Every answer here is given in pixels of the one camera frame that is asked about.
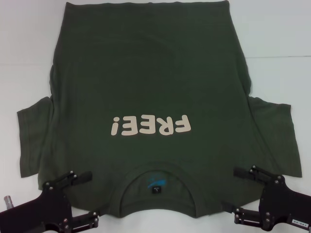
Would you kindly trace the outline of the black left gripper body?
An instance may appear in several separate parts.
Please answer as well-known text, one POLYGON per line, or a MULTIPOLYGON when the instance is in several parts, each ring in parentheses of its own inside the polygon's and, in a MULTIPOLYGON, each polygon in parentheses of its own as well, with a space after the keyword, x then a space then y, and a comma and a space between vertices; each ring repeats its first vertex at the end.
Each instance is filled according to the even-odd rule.
POLYGON ((57 183, 43 185, 36 199, 8 209, 0 214, 2 233, 43 233, 72 231, 71 204, 57 183))

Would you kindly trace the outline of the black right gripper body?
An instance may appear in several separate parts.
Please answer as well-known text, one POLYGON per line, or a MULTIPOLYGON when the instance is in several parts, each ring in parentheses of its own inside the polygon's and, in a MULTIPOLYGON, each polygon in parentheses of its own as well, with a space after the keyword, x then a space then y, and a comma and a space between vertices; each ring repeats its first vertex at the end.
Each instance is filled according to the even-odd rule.
POLYGON ((276 175, 268 181, 259 202, 261 228, 271 231, 286 223, 308 232, 311 231, 311 197, 291 190, 285 178, 276 175))

